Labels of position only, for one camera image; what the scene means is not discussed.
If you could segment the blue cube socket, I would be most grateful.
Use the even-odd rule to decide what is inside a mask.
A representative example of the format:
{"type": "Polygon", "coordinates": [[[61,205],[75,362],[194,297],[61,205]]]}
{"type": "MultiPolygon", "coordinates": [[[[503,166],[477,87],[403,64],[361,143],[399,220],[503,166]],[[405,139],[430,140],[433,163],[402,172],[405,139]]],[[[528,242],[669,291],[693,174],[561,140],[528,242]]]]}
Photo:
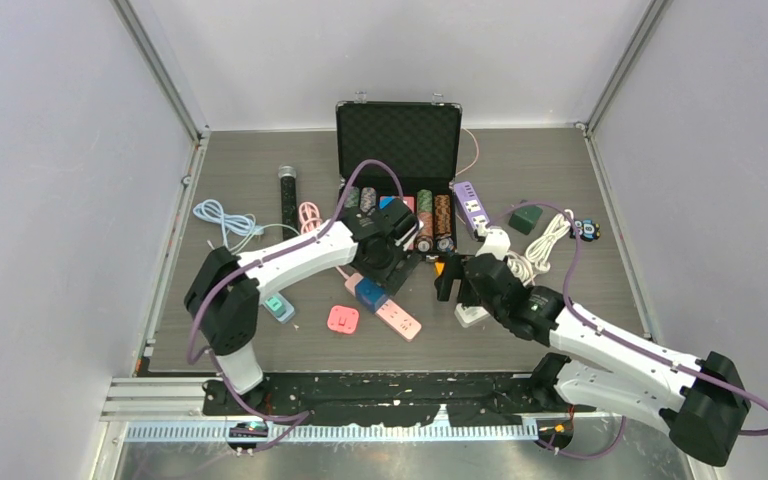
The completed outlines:
{"type": "Polygon", "coordinates": [[[384,289],[365,277],[361,277],[353,287],[353,293],[358,302],[371,313],[378,312],[389,300],[384,289]]]}

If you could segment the dark green cube adapter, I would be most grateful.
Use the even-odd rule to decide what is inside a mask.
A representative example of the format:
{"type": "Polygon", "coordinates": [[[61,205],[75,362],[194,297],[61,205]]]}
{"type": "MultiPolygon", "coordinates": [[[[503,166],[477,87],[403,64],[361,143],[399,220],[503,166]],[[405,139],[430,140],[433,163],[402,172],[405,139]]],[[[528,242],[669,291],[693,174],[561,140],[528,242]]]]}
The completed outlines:
{"type": "Polygon", "coordinates": [[[529,235],[537,226],[542,213],[543,210],[540,206],[519,206],[511,212],[508,226],[523,235],[529,235]]]}

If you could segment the pink square adapter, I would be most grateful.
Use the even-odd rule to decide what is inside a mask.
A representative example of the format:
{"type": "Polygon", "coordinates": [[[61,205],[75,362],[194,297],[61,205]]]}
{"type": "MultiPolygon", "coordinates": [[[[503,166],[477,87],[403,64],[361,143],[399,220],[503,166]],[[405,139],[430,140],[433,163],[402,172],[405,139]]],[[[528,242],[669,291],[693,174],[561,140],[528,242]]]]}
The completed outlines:
{"type": "Polygon", "coordinates": [[[326,326],[335,333],[352,335],[357,329],[359,317],[357,309],[335,305],[329,311],[326,326]]]}

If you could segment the teal small cube adapter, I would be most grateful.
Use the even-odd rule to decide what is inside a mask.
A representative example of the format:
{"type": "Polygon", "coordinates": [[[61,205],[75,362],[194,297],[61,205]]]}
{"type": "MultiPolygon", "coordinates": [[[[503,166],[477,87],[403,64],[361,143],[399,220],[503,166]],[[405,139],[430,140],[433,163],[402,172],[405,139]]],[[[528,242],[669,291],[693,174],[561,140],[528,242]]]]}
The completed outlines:
{"type": "Polygon", "coordinates": [[[286,306],[284,302],[277,297],[268,298],[265,301],[264,306],[267,308],[267,310],[270,313],[272,313],[276,317],[281,317],[286,312],[286,306]]]}

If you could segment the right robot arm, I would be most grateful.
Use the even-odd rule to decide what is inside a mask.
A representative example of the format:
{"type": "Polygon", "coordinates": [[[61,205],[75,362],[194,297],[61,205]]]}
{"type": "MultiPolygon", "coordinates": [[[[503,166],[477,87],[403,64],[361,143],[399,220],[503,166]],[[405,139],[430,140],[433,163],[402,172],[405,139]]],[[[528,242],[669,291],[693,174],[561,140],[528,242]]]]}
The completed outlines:
{"type": "Polygon", "coordinates": [[[654,344],[565,302],[545,286],[526,287],[491,254],[448,255],[435,280],[439,300],[458,297],[486,310],[515,337],[551,348],[534,368],[530,392],[544,410],[594,407],[644,423],[690,457],[726,465],[749,400],[734,362],[654,344]]]}

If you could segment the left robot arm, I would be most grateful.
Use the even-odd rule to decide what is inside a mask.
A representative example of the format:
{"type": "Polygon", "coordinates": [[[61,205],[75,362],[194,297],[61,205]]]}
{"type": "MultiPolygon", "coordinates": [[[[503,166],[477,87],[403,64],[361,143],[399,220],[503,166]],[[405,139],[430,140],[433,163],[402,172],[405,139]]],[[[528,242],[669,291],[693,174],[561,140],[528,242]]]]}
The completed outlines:
{"type": "Polygon", "coordinates": [[[308,233],[271,247],[210,252],[183,303],[191,333],[202,334],[240,412],[258,412],[267,398],[264,373],[253,348],[263,300],[324,270],[349,266],[394,295],[421,260],[409,246],[421,222],[402,201],[364,213],[344,210],[308,233]]]}

